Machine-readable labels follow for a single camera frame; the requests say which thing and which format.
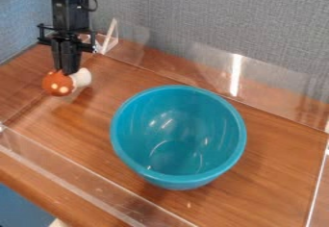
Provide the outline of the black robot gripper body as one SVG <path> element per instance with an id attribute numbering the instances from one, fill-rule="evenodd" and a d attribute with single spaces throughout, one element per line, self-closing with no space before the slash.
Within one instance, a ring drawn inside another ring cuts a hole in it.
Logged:
<path id="1" fill-rule="evenodd" d="M 37 40 L 41 44 L 49 45 L 49 38 L 45 36 L 45 30 L 54 31 L 62 38 L 69 38 L 78 34 L 89 35 L 89 43 L 83 42 L 80 49 L 83 52 L 95 53 L 95 32 L 89 29 L 89 13 L 96 8 L 88 7 L 88 0 L 50 0 L 52 25 L 44 23 L 37 25 L 40 34 Z"/>

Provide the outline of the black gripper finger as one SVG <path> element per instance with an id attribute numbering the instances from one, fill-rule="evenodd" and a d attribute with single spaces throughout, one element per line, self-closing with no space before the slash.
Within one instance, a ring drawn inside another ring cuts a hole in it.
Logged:
<path id="1" fill-rule="evenodd" d="M 50 41 L 50 53 L 53 58 L 53 68 L 64 75 L 74 74 L 80 69 L 81 49 L 70 40 Z"/>

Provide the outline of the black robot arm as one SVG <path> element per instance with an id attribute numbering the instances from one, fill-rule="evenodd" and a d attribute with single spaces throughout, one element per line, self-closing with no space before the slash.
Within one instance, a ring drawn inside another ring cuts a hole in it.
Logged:
<path id="1" fill-rule="evenodd" d="M 50 0 L 52 25 L 37 25 L 38 43 L 50 47 L 53 69 L 64 75 L 80 70 L 83 52 L 96 52 L 89 14 L 97 7 L 91 8 L 89 1 L 97 3 L 97 0 Z"/>

